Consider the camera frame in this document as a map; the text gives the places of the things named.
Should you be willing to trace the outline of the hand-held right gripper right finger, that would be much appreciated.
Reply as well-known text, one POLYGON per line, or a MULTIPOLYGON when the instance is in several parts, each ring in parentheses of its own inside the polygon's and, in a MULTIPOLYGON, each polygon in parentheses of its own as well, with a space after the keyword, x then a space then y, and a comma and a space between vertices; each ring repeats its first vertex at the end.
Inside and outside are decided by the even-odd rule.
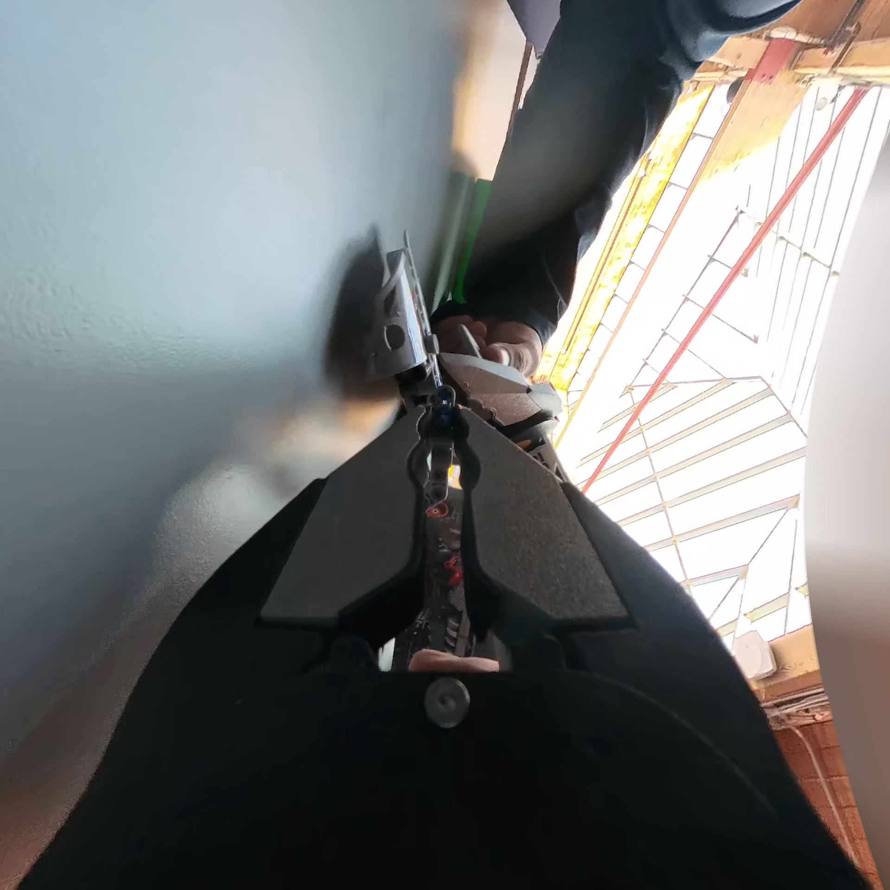
POLYGON ((529 654, 547 637, 629 628, 628 608, 556 475, 471 411, 459 416, 473 632, 529 654))

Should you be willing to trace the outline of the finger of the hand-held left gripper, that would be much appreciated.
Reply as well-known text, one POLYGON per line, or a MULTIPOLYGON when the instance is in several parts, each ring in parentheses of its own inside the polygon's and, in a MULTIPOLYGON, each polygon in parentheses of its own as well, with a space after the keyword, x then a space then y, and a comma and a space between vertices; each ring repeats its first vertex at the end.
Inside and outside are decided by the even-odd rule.
POLYGON ((439 365, 458 400, 483 420, 511 426, 531 417, 528 381, 513 367, 453 352, 441 353, 439 365))

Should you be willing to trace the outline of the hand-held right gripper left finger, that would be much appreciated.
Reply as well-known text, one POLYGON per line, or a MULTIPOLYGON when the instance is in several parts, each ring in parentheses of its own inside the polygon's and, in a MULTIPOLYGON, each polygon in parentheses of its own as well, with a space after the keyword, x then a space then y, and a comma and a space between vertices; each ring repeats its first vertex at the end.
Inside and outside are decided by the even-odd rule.
POLYGON ((426 453, 416 407, 331 473, 261 608, 262 624, 373 649, 420 610, 426 453))

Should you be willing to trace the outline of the grey black lego model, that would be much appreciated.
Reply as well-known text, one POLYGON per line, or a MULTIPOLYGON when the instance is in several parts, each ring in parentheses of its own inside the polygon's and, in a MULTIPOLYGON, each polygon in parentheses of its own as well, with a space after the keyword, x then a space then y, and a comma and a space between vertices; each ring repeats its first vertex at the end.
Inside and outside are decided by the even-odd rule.
POLYGON ((444 383, 439 343, 432 333, 426 300, 407 232, 402 245, 384 256, 384 280, 371 303, 367 372, 373 383, 395 382, 406 409, 420 407, 419 440, 426 460, 426 509, 449 495, 455 464, 458 401, 444 383))

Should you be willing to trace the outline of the person's left forearm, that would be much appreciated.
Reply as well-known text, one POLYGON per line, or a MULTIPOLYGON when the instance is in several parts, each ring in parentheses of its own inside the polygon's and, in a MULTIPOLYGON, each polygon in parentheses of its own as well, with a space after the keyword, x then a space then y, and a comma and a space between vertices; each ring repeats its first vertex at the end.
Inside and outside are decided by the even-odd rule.
POLYGON ((474 318, 547 343, 614 194, 699 66, 796 2, 567 1, 496 169, 464 279, 474 318))

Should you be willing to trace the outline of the person's left hand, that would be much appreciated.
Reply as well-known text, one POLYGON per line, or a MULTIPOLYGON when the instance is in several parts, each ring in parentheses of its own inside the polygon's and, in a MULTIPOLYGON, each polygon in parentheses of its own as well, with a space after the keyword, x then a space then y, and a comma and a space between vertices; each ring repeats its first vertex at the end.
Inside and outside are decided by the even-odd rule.
POLYGON ((458 331, 460 326, 467 329, 484 360, 514 368, 528 379, 536 373, 543 345, 534 329, 519 322, 494 317, 448 317, 432 324, 432 332, 438 338, 440 350, 464 351, 458 331))

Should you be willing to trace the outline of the green plastic object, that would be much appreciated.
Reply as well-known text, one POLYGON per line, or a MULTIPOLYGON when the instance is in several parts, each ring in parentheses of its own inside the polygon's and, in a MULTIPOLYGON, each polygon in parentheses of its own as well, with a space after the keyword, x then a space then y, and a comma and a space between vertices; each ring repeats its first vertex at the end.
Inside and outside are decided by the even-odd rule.
POLYGON ((464 303, 464 280, 488 205, 492 181, 451 171, 446 207, 426 291, 434 311, 449 300, 464 303))

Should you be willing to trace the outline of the large gridded window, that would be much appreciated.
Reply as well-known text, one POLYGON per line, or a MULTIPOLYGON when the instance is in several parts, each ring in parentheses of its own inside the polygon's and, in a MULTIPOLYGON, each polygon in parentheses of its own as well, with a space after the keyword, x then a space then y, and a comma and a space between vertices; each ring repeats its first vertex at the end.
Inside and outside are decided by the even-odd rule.
POLYGON ((811 624, 814 375, 888 87, 693 83, 620 188, 541 374, 573 484, 727 647, 811 624))

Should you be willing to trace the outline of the small white wall box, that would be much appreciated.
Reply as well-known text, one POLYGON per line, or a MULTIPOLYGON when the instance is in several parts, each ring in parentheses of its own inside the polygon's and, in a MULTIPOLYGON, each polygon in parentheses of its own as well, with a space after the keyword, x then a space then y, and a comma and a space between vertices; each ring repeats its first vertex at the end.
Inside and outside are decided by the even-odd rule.
POLYGON ((770 643, 755 629, 734 637, 731 655, 747 681, 764 680, 778 670, 770 643))

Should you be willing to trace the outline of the wooden beam with red bracket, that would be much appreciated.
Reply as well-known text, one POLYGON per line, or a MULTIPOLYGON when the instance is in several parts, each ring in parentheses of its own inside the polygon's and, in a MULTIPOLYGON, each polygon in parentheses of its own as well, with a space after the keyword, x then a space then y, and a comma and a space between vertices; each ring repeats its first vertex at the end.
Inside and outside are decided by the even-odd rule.
POLYGON ((759 70, 772 83, 836 79, 850 85, 889 83, 887 1, 804 1, 773 25, 729 38, 693 80, 729 83, 759 70))

